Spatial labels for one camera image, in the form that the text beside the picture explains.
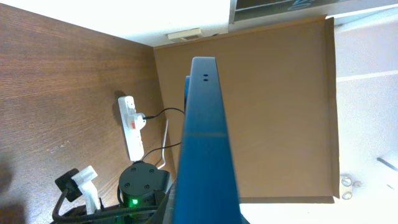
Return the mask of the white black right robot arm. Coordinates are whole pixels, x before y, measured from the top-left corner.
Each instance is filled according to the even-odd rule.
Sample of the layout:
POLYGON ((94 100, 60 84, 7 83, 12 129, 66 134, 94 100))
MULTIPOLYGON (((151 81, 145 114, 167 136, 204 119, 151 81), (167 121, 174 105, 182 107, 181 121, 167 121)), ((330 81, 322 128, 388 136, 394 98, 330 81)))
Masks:
POLYGON ((167 223, 166 205, 172 178, 168 171, 137 161, 122 172, 118 185, 118 201, 122 208, 155 207, 154 212, 127 215, 120 223, 167 223))

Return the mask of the blue Galaxy smartphone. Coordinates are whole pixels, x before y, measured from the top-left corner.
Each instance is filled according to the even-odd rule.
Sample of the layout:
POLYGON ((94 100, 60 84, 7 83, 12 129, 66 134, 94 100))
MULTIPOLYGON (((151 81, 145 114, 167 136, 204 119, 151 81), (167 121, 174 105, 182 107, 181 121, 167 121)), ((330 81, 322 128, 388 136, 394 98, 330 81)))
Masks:
POLYGON ((216 59, 194 57, 185 85, 185 118, 173 223, 246 222, 239 207, 216 59))

